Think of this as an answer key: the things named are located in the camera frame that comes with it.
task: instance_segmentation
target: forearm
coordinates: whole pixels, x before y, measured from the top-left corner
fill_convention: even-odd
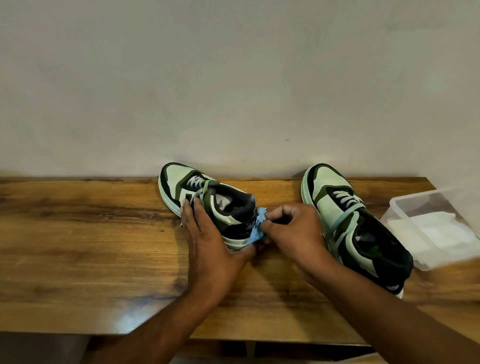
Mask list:
[[[390,364],[478,362],[479,344],[333,258],[311,275],[315,287]]]
[[[92,364],[166,364],[216,304],[200,294],[186,294],[101,352]]]

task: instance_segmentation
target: person's left hand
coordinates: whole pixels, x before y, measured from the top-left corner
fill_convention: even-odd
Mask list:
[[[217,306],[230,292],[245,264],[255,255],[248,245],[238,252],[225,246],[220,232],[198,198],[193,208],[183,200],[180,208],[183,233],[188,241],[188,286],[185,294],[193,293]]]

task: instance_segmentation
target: shoe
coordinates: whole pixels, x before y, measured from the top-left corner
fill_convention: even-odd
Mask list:
[[[180,216],[181,201],[202,201],[228,249],[245,247],[257,219],[255,197],[180,163],[164,165],[158,177],[163,201]]]
[[[317,164],[305,172],[301,196],[317,208],[332,255],[401,298],[413,268],[412,256],[367,210],[352,185],[331,166]]]

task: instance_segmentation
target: blue cloth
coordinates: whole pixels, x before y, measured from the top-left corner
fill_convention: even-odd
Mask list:
[[[263,239],[265,234],[260,231],[260,224],[265,220],[265,212],[267,212],[265,207],[258,208],[257,220],[255,221],[255,225],[252,229],[252,233],[250,234],[250,238],[248,238],[247,244],[252,244],[257,240]]]

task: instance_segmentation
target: wooden surface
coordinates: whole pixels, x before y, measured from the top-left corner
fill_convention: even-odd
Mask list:
[[[224,180],[259,206],[300,201],[300,181]],[[380,217],[424,178],[352,178]],[[0,331],[127,333],[185,288],[187,246],[155,178],[0,179]],[[480,341],[480,261],[414,271],[405,299]],[[277,250],[248,264],[195,338],[364,343]]]

